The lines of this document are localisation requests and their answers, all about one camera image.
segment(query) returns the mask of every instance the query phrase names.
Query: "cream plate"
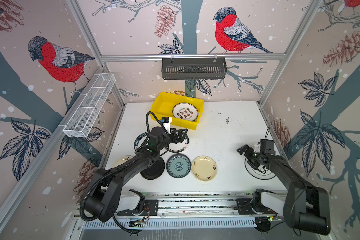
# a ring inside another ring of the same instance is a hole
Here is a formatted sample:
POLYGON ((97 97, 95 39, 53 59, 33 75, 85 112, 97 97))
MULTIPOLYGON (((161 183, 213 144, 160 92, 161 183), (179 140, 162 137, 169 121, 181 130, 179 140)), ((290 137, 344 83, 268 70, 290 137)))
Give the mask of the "cream plate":
POLYGON ((210 157, 199 156, 193 160, 191 170, 198 180, 209 181, 216 176, 217 165, 210 157))
POLYGON ((175 118, 180 118, 191 122, 195 121, 199 116, 199 112, 197 111, 195 106, 189 103, 177 104, 173 108, 172 114, 175 118))
POLYGON ((121 158, 119 158, 119 159, 113 164, 112 167, 117 167, 117 166, 119 166, 120 164, 123 164, 123 163, 125 163, 126 161, 130 160, 131 158, 133 158, 133 156, 130 156, 130 155, 122 156, 121 158))

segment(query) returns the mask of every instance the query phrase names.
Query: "red bird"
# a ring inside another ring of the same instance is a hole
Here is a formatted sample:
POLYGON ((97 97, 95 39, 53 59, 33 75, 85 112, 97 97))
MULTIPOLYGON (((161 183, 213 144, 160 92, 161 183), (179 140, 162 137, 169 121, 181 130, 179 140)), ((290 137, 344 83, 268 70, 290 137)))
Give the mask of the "red bird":
POLYGON ((257 48, 266 53, 270 51, 263 48, 261 43, 254 38, 251 30, 240 22, 236 11, 232 7, 219 9, 213 18, 216 20, 216 41, 227 51, 238 51, 257 48))
POLYGON ((86 64, 95 59, 90 55, 74 51, 72 48, 60 47, 48 42, 41 36, 35 36, 29 41, 28 51, 32 60, 37 59, 56 80, 64 83, 75 83, 75 90, 71 96, 76 92, 80 93, 76 90, 76 81, 81 75, 85 76, 86 64))

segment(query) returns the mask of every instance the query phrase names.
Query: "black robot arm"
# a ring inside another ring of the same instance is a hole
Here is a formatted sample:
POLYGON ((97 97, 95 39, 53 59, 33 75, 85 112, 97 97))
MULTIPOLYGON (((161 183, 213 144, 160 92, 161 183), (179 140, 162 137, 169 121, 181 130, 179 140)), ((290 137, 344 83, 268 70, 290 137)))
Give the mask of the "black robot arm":
POLYGON ((260 165, 274 173, 288 190, 283 216, 290 228, 328 235, 331 231, 328 193, 297 174, 288 162, 274 151, 274 141, 261 139, 260 152, 244 145, 237 152, 247 158, 254 170, 260 165))

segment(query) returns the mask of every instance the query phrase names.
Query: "plate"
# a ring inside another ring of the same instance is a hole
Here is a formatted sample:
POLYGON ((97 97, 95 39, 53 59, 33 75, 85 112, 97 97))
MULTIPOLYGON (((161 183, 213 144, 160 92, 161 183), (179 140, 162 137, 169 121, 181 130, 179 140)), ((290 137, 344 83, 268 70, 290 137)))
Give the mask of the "plate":
POLYGON ((113 167, 117 167, 117 166, 119 166, 120 164, 125 163, 126 161, 130 160, 131 158, 133 158, 133 156, 131 156, 131 155, 122 156, 121 158, 119 158, 119 159, 115 162, 115 164, 113 164, 112 168, 113 168, 113 167))
POLYGON ((191 161, 181 153, 172 155, 167 161, 167 172, 171 177, 182 178, 191 170, 191 161))
POLYGON ((266 169, 264 165, 259 166, 259 170, 262 172, 259 172, 257 170, 254 170, 250 164, 247 162, 247 159, 245 159, 245 169, 252 175, 253 177, 261 180, 269 180, 275 177, 275 174, 271 172, 270 170, 266 169))
POLYGON ((207 156, 199 156, 192 162, 192 173, 201 181, 212 180, 217 174, 216 162, 207 156))
POLYGON ((173 107, 172 114, 175 118, 184 119, 187 121, 195 121, 199 116, 197 108, 189 103, 179 103, 173 107))

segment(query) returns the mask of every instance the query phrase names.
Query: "floor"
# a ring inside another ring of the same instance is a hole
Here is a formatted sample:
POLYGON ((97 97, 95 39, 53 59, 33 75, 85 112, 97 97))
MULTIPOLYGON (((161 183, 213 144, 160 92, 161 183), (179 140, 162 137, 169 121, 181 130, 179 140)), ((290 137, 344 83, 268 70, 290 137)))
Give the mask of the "floor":
MULTIPOLYGON (((124 155, 134 156, 134 141, 146 132, 145 115, 152 103, 127 103, 119 130, 110 152, 106 169, 124 155)), ((150 127, 158 123, 150 120, 150 127)), ((124 185, 124 190, 135 189, 145 193, 189 194, 224 193, 234 191, 252 191, 257 188, 285 191, 277 177, 260 180, 252 177, 245 169, 245 158, 236 149, 248 144, 253 146, 264 138, 267 126, 254 101, 205 102, 204 112, 197 130, 188 130, 190 143, 182 153, 192 161, 197 156, 211 157, 218 167, 217 175, 208 182, 202 182, 192 175, 192 171, 181 179, 171 177, 167 171, 155 180, 146 180, 140 174, 124 185)), ((173 153, 162 157, 166 162, 173 153)))

